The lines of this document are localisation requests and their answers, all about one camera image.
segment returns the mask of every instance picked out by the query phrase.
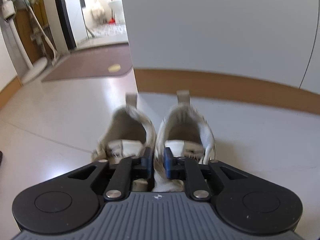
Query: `floor seam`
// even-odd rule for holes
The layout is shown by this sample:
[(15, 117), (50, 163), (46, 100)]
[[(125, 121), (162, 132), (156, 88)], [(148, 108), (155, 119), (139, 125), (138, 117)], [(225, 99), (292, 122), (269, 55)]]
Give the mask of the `floor seam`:
[(82, 149), (82, 148), (79, 148), (79, 147), (76, 147), (76, 146), (72, 146), (72, 145), (67, 144), (67, 143), (63, 143), (63, 142), (59, 142), (59, 141), (50, 139), (50, 138), (45, 137), (45, 136), (42, 136), (42, 135), (40, 135), (40, 134), (36, 134), (36, 133), (34, 133), (34, 132), (28, 131), (28, 130), (23, 129), (23, 128), (21, 128), (21, 127), (18, 127), (17, 125), (15, 125), (15, 124), (13, 124), (13, 123), (10, 123), (10, 122), (8, 122), (8, 121), (4, 121), (3, 119), (1, 119), (1, 121), (2, 121), (2, 122), (5, 122), (6, 124), (9, 124), (9, 125), (11, 125), (11, 126), (13, 126), (13, 127), (15, 127), (15, 128), (17, 128), (17, 129), (19, 129), (19, 130), (25, 131), (25, 132), (27, 132), (27, 133), (29, 133), (29, 134), (32, 134), (32, 135), (37, 136), (37, 137), (39, 137), (39, 138), (42, 138), (42, 139), (44, 139), (44, 140), (47, 140), (47, 141), (50, 141), (50, 142), (54, 142), (54, 143), (63, 145), (63, 146), (65, 146), (65, 147), (78, 150), (78, 151), (82, 151), (82, 152), (86, 152), (86, 153), (91, 153), (91, 152), (92, 152), (92, 151), (85, 150), (85, 149)]

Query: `white floor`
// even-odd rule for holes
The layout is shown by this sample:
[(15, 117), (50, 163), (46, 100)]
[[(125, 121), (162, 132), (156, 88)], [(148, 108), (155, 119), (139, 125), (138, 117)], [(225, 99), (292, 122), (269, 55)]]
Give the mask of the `white floor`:
[[(0, 239), (19, 232), (11, 213), (23, 189), (90, 162), (112, 111), (135, 92), (121, 78), (34, 81), (0, 111)], [(140, 94), (138, 107), (159, 128), (175, 96)], [(235, 102), (192, 98), (217, 140), (218, 159), (285, 186), (304, 212), (296, 232), (320, 237), (320, 116)]]
[(115, 36), (105, 36), (100, 38), (90, 38), (81, 44), (77, 45), (76, 49), (87, 49), (92, 47), (99, 47), (105, 45), (112, 45), (112, 44), (120, 44), (128, 42), (128, 35), (127, 33), (115, 35)]

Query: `sneaker heel tab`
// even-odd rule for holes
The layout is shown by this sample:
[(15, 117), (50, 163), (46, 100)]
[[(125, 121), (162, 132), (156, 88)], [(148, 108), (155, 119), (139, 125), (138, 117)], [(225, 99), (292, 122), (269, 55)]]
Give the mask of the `sneaker heel tab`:
[(190, 105), (190, 92), (189, 90), (178, 90), (177, 91), (178, 104)]
[(126, 94), (125, 103), (127, 106), (133, 106), (137, 108), (137, 94)]

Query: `toilet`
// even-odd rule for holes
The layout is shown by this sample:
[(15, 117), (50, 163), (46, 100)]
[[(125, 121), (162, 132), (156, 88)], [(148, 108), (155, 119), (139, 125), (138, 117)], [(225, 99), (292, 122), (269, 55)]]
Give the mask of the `toilet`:
[(123, 7), (122, 7), (122, 0), (110, 1), (110, 2), (108, 2), (108, 5), (115, 13), (116, 24), (125, 23)]

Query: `fan stand base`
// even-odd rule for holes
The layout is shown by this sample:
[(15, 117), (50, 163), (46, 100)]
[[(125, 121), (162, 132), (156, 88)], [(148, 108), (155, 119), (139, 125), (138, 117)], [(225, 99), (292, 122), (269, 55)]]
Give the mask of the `fan stand base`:
[(42, 57), (33, 64), (33, 69), (30, 69), (21, 79), (22, 84), (26, 84), (36, 78), (47, 66), (48, 59)]

